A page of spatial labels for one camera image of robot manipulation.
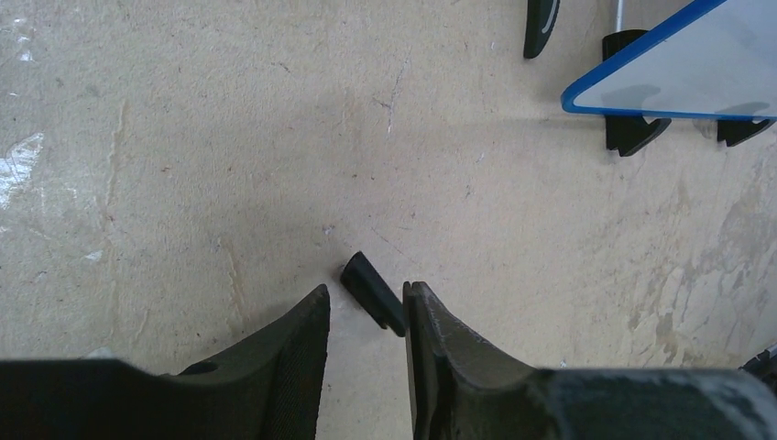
white paint spot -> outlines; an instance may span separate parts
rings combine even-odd
[[[38,275],[35,276],[35,279],[32,282],[38,284],[39,282],[45,281],[47,274],[48,272],[46,272],[45,270],[38,272]]]
[[[20,61],[27,61],[27,62],[35,61],[35,60],[32,59],[32,53],[30,53],[29,50],[22,50],[22,53],[19,54],[19,60]]]
[[[6,209],[11,196],[23,192],[29,186],[42,142],[43,133],[36,133],[11,146],[0,157],[0,209]]]
[[[114,359],[116,358],[116,355],[107,346],[101,346],[100,348],[97,348],[92,353],[89,353],[83,358],[84,359]]]
[[[100,261],[100,259],[103,257],[103,251],[102,250],[95,250],[91,254],[83,256],[85,259],[90,259],[91,261]]]

small black plastic piece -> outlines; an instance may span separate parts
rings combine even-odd
[[[604,60],[623,50],[647,30],[622,30],[602,38]],[[605,116],[607,149],[617,150],[620,157],[633,156],[655,138],[661,135],[672,123],[670,118],[656,119],[649,123],[642,116]]]
[[[529,0],[526,12],[526,38],[523,41],[523,58],[537,58],[548,44],[558,17],[561,0]]]
[[[391,327],[397,336],[405,337],[402,302],[361,251],[345,265],[340,282],[381,328]]]
[[[726,146],[736,147],[742,142],[767,130],[777,122],[773,119],[764,119],[760,122],[750,121],[728,121],[720,119],[717,121],[717,141],[726,141]]]
[[[739,369],[747,371],[753,376],[760,377],[769,374],[773,367],[772,353],[766,349],[755,355],[751,360],[747,361],[745,365],[739,367]]]

blue edge trim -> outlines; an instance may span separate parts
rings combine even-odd
[[[610,74],[621,67],[636,60],[640,55],[654,48],[662,41],[676,34],[686,26],[695,22],[697,19],[706,15],[709,11],[722,5],[727,0],[695,0],[692,4],[684,7],[679,12],[670,16],[663,23],[653,28],[647,34],[637,38],[636,41],[629,44],[625,49],[619,51],[608,60],[603,61],[592,71],[583,75],[579,80],[573,82],[561,94],[561,107],[568,113],[582,113],[588,115],[606,115],[606,116],[653,116],[653,117],[691,117],[691,118],[712,118],[712,119],[731,119],[731,120],[751,120],[751,115],[718,115],[702,113],[682,113],[682,112],[656,112],[652,110],[629,110],[618,108],[603,107],[580,107],[575,105],[575,98],[582,92],[588,90],[593,85],[605,80]]]

dusty floor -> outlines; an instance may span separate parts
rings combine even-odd
[[[777,336],[777,138],[607,154],[558,97],[610,3],[527,62],[513,0],[3,2],[0,356],[174,372],[325,282],[319,436],[410,438],[403,341],[334,278],[361,249],[535,366],[738,365]]]

hole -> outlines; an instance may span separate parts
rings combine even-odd
[[[213,371],[216,371],[218,369],[218,365],[215,364],[215,362],[197,362],[196,364],[191,364],[189,367],[187,367],[184,371],[179,373],[179,376],[191,376],[193,374],[204,374],[204,373],[210,373]]]

